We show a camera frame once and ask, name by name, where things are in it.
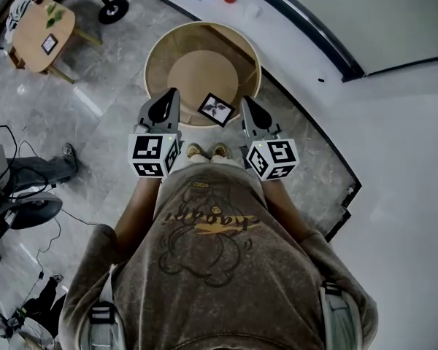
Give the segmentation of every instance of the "chair leg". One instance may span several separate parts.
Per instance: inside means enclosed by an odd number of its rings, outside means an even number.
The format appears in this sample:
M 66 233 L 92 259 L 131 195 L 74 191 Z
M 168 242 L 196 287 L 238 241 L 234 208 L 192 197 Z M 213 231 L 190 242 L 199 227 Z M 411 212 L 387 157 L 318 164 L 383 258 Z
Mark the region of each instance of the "chair leg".
M 83 39 L 88 40 L 88 42 L 91 42 L 94 45 L 102 45 L 102 42 L 99 39 L 92 37 L 91 35 L 85 33 L 84 31 L 82 31 L 76 27 L 73 29 L 73 34 L 81 36 Z
M 68 76 L 66 76 L 64 73 L 62 73 L 60 70 L 58 70 L 53 65 L 50 65 L 47 68 L 48 71 L 50 71 L 52 74 L 56 75 L 57 77 L 60 77 L 61 79 L 65 79 L 68 83 L 74 84 L 74 80 Z

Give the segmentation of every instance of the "backpack strap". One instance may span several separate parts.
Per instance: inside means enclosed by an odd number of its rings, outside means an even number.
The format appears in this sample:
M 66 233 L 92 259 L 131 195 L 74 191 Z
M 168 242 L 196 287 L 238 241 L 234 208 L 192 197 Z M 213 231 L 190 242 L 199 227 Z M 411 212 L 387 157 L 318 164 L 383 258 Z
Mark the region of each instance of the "backpack strap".
M 89 311 L 80 336 L 81 350 L 126 350 L 122 319 L 113 301 L 112 277 L 115 267 L 110 267 L 99 301 Z
M 351 295 L 325 281 L 320 301 L 326 333 L 326 350 L 362 350 L 363 335 L 358 306 Z

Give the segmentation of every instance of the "trousers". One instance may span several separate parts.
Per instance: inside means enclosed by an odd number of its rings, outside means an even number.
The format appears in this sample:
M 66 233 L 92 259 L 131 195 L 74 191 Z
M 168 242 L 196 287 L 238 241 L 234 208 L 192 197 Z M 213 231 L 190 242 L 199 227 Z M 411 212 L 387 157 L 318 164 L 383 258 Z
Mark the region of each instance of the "trousers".
M 211 160 L 208 160 L 206 157 L 202 155 L 194 155 L 190 159 L 188 159 L 187 165 L 194 165 L 195 163 L 219 163 L 221 165 L 231 165 L 243 168 L 240 163 L 231 160 L 229 158 L 221 157 L 220 155 L 215 155 L 211 158 Z
M 47 161 L 39 157 L 15 158 L 9 168 L 10 177 L 5 192 L 11 194 L 30 187 L 68 182 L 77 173 L 74 156 L 54 157 Z
M 57 285 L 57 281 L 51 277 L 39 297 L 27 300 L 23 305 L 25 316 L 41 324 L 54 338 L 58 334 L 58 320 L 66 297 L 63 295 L 53 302 L 57 295 Z

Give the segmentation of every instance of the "plant leaf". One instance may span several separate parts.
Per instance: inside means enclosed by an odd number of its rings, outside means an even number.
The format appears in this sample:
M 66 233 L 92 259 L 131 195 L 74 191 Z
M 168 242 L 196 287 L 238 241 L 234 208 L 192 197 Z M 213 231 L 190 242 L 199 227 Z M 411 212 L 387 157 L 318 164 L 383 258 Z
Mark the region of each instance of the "plant leaf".
M 50 19 L 47 21 L 47 25 L 45 26 L 45 28 L 52 27 L 54 23 L 55 23 L 55 20 L 54 20 L 53 18 L 50 18 Z
M 58 22 L 59 20 L 61 20 L 61 17 L 64 15 L 64 13 L 64 10 L 58 10 L 55 14 L 55 21 Z
M 55 9 L 55 3 L 47 6 L 47 15 L 51 15 L 53 10 Z

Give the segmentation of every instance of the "graphic print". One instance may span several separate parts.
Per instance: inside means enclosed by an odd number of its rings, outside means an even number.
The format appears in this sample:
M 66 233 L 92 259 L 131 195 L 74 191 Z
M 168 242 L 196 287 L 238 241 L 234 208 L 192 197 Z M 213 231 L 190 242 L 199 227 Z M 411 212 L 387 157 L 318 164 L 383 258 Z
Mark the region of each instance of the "graphic print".
M 162 136 L 141 135 L 134 145 L 133 159 L 156 160 L 161 156 Z
M 140 176 L 164 176 L 159 163 L 133 163 Z
M 253 247 L 249 232 L 261 223 L 234 206 L 224 179 L 196 177 L 185 186 L 178 208 L 164 217 L 164 252 L 158 260 L 164 273 L 187 273 L 210 287 L 231 283 Z
M 271 141 L 268 143 L 268 148 L 274 163 L 295 162 L 296 160 L 288 141 Z
M 253 148 L 251 151 L 248 161 L 255 168 L 256 172 L 258 172 L 258 175 L 263 176 L 268 168 L 268 163 L 264 160 L 263 156 L 256 148 Z
M 166 163 L 168 173 L 170 172 L 170 169 L 174 165 L 175 158 L 177 158 L 177 156 L 178 156 L 177 143 L 174 142 L 169 150 L 169 154 L 167 154 L 166 159 L 164 160 L 164 162 Z
M 267 179 L 279 179 L 283 178 L 292 171 L 292 168 L 295 166 L 283 166 L 283 167 L 274 167 L 271 173 L 268 175 Z

